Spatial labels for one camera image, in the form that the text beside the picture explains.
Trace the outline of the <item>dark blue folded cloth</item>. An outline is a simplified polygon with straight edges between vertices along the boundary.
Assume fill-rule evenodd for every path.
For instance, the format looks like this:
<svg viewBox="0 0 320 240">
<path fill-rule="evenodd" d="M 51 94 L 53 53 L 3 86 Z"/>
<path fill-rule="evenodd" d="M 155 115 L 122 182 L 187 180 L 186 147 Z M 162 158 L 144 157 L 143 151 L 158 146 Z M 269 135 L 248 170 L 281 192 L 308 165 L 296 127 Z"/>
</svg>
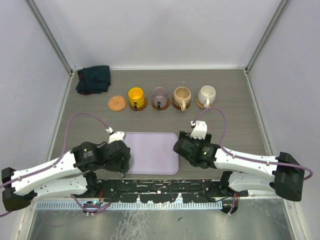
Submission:
<svg viewBox="0 0 320 240">
<path fill-rule="evenodd" d="M 78 84 L 76 91 L 81 95 L 101 94 L 108 91 L 111 85 L 111 72 L 108 65 L 98 65 L 77 71 Z"/>
</svg>

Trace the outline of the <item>yellow glass mug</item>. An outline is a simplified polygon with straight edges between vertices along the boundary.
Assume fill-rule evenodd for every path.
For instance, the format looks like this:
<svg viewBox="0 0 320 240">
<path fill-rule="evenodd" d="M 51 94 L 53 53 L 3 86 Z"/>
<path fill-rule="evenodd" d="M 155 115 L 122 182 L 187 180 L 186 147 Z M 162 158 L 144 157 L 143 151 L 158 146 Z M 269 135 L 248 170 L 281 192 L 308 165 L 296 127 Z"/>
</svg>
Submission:
<svg viewBox="0 0 320 240">
<path fill-rule="evenodd" d="M 145 93 L 144 90 L 140 87 L 131 88 L 128 93 L 129 104 L 134 109 L 138 109 L 144 106 L 145 104 Z"/>
</svg>

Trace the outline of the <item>woven rattan coaster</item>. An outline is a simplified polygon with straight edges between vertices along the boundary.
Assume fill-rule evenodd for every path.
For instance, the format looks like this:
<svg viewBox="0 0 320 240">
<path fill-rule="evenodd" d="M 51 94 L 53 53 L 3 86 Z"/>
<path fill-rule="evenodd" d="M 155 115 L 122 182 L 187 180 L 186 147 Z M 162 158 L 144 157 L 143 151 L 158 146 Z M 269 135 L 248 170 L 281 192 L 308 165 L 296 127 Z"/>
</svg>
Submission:
<svg viewBox="0 0 320 240">
<path fill-rule="evenodd" d="M 202 103 L 200 103 L 200 102 L 198 101 L 198 99 L 196 99 L 196 104 L 197 104 L 200 108 L 202 108 L 202 109 L 205 109 L 205 108 L 206 108 Z"/>
<path fill-rule="evenodd" d="M 121 95 L 116 95 L 108 101 L 108 108 L 114 112 L 123 110 L 127 105 L 126 99 Z"/>
</svg>

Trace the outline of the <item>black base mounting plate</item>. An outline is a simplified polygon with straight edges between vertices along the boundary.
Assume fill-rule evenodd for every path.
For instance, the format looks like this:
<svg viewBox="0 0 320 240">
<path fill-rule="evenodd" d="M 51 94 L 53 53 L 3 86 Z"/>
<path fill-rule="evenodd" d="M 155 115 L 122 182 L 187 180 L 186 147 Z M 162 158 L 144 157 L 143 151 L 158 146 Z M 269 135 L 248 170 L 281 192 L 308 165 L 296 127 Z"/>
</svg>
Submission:
<svg viewBox="0 0 320 240">
<path fill-rule="evenodd" d="M 99 198 L 122 203 L 173 203 L 178 197 L 187 203 L 216 203 L 234 196 L 230 189 L 211 179 L 108 179 L 99 180 L 81 198 Z"/>
</svg>

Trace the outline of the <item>white ceramic mug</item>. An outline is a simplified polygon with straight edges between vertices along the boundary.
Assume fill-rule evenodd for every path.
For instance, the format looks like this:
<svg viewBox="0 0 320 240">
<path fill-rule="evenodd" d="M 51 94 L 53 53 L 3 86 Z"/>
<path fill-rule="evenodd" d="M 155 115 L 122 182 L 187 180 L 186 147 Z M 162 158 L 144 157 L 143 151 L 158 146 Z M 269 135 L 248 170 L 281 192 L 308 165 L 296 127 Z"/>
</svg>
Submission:
<svg viewBox="0 0 320 240">
<path fill-rule="evenodd" d="M 216 90 L 214 87 L 205 85 L 198 92 L 197 99 L 198 101 L 205 106 L 205 108 L 209 108 L 210 104 L 213 104 L 216 98 Z"/>
</svg>

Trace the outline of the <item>purple glass mug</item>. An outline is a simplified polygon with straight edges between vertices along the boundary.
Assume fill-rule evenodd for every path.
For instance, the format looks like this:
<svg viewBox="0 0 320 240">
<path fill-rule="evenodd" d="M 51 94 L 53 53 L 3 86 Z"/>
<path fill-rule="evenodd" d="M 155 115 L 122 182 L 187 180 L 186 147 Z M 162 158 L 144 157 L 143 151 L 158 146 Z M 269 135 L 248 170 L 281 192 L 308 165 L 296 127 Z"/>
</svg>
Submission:
<svg viewBox="0 0 320 240">
<path fill-rule="evenodd" d="M 169 92 L 167 88 L 163 86 L 157 86 L 152 90 L 152 101 L 157 102 L 161 101 L 161 105 L 165 106 L 169 99 Z"/>
</svg>

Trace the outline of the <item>beige ceramic mug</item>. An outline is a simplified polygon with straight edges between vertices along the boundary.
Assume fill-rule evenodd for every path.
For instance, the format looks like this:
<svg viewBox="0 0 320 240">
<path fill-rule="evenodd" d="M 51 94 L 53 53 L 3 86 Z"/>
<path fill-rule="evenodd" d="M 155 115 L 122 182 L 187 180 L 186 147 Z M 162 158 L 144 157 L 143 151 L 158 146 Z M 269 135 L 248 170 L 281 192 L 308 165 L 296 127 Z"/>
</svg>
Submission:
<svg viewBox="0 0 320 240">
<path fill-rule="evenodd" d="M 186 110 L 186 105 L 191 103 L 192 94 L 191 91 L 184 86 L 180 86 L 174 90 L 172 100 L 174 103 L 181 107 L 181 111 Z"/>
</svg>

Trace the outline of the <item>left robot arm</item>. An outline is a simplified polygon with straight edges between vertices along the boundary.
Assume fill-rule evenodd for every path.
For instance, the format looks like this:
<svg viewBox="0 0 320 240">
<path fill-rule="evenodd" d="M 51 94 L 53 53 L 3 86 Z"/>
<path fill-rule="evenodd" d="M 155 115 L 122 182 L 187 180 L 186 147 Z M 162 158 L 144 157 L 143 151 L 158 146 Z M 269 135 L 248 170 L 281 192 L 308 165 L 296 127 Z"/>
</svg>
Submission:
<svg viewBox="0 0 320 240">
<path fill-rule="evenodd" d="M 33 168 L 1 171 L 2 203 L 7 212 L 28 207 L 46 196 L 73 195 L 95 198 L 101 185 L 95 174 L 104 169 L 123 175 L 129 170 L 131 149 L 122 141 L 83 142 L 57 158 Z"/>
</svg>

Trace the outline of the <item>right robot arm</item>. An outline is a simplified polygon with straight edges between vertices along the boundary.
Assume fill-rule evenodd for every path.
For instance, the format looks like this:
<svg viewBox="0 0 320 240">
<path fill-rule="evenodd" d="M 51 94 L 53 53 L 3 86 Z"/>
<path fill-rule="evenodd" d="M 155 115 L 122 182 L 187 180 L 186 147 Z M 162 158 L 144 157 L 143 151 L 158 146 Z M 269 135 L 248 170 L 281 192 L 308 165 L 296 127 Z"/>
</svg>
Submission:
<svg viewBox="0 0 320 240">
<path fill-rule="evenodd" d="M 173 151 L 192 166 L 220 169 L 219 191 L 225 197 L 235 192 L 265 191 L 299 202 L 302 200 L 305 170 L 286 152 L 278 156 L 247 154 L 211 143 L 211 134 L 196 139 L 181 131 Z"/>
</svg>

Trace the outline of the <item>brown wooden saucer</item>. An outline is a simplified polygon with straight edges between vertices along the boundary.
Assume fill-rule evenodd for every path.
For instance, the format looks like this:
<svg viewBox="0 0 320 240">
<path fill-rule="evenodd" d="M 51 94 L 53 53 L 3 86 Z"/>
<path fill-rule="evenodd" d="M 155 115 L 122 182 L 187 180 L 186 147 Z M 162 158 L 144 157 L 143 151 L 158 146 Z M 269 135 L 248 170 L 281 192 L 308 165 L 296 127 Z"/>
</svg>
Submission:
<svg viewBox="0 0 320 240">
<path fill-rule="evenodd" d="M 160 111 L 160 110 L 165 110 L 165 109 L 167 109 L 167 108 L 169 107 L 169 105 L 170 105 L 170 100 L 168 99 L 166 105 L 164 105 L 164 106 L 162 106 L 162 102 L 161 102 L 161 101 L 156 101 L 156 102 L 152 101 L 152 102 L 151 102 L 151 105 L 152 105 L 152 107 L 155 108 L 156 110 L 159 110 L 159 111 Z"/>
<path fill-rule="evenodd" d="M 130 102 L 128 103 L 128 106 L 130 107 L 130 109 L 132 109 L 133 111 L 142 111 L 142 110 L 144 110 L 146 107 L 147 107 L 147 105 L 148 105 L 148 99 L 147 98 L 145 98 L 144 99 L 144 104 L 143 104 L 143 106 L 141 106 L 141 107 L 138 107 L 138 108 L 134 108 L 131 104 L 130 104 Z"/>
<path fill-rule="evenodd" d="M 181 110 L 181 107 L 178 106 L 177 104 L 175 104 L 174 101 L 172 101 L 172 105 L 173 105 L 176 109 Z M 186 105 L 185 109 L 188 109 L 188 108 L 190 107 L 190 105 L 191 105 L 191 102 Z"/>
</svg>

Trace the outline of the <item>lavender plastic tray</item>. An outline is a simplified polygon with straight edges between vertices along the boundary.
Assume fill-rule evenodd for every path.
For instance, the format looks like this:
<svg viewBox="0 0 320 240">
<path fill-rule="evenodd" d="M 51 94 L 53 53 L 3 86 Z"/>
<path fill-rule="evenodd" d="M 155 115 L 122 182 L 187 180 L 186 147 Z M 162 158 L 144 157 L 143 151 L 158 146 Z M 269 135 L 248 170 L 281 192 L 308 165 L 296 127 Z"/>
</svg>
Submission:
<svg viewBox="0 0 320 240">
<path fill-rule="evenodd" d="M 178 136 L 172 132 L 127 132 L 124 143 L 130 148 L 129 174 L 174 175 L 179 155 L 173 151 Z"/>
</svg>

